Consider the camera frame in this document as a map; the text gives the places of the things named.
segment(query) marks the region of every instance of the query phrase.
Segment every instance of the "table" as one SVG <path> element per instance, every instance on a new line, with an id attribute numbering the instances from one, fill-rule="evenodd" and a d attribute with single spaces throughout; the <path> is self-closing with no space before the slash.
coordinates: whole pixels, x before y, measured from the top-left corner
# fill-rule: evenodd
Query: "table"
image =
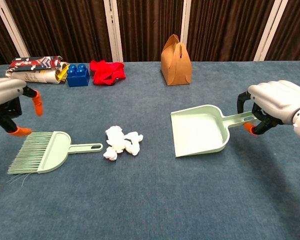
<path id="1" fill-rule="evenodd" d="M 192 83 L 180 86 L 166 85 L 160 62 L 124 64 L 126 79 L 113 86 L 28 83 L 40 91 L 44 114 L 21 96 L 19 126 L 104 149 L 10 184 L 24 138 L 0 127 L 0 240 L 300 239 L 300 137 L 291 126 L 260 136 L 231 128 L 223 151 L 175 158 L 170 118 L 204 104 L 235 114 L 249 85 L 300 85 L 300 61 L 193 62 Z M 105 130 L 115 125 L 144 135 L 137 156 L 103 157 Z"/>

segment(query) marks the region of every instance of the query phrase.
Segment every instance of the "red cloth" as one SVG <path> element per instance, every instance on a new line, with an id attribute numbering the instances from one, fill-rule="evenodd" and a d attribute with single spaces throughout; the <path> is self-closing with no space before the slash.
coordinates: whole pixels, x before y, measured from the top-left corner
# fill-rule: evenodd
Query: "red cloth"
<path id="1" fill-rule="evenodd" d="M 90 70 L 94 72 L 95 85 L 113 85 L 116 79 L 126 79 L 125 65 L 121 62 L 106 63 L 104 60 L 90 62 Z"/>

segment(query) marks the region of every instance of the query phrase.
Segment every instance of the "brown paper bag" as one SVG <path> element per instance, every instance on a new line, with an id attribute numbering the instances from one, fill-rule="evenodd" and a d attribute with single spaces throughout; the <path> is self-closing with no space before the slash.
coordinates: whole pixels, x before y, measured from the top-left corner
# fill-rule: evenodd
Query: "brown paper bag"
<path id="1" fill-rule="evenodd" d="M 162 50 L 161 71 L 168 86 L 191 83 L 191 61 L 186 46 L 175 34 L 169 37 Z"/>

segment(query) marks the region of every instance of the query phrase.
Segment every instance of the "blue toy block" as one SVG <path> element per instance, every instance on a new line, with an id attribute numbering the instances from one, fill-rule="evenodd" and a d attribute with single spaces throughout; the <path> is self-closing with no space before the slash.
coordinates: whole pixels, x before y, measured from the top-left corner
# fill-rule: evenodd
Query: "blue toy block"
<path id="1" fill-rule="evenodd" d="M 76 65 L 71 64 L 67 70 L 66 80 L 69 87 L 83 87 L 89 84 L 89 71 L 84 64 Z"/>

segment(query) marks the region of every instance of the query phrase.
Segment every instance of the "dustpan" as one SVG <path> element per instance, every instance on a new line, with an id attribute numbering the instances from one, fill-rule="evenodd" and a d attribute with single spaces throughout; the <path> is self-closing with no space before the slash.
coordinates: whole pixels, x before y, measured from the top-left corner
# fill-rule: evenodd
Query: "dustpan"
<path id="1" fill-rule="evenodd" d="M 229 141 L 229 128 L 256 120 L 251 111 L 224 116 L 210 104 L 171 112 L 175 156 L 219 152 Z"/>
<path id="2" fill-rule="evenodd" d="M 96 153 L 102 149 L 101 143 L 71 144 L 71 137 L 63 131 L 33 132 L 25 139 L 7 173 L 48 173 L 59 168 L 68 154 Z"/>

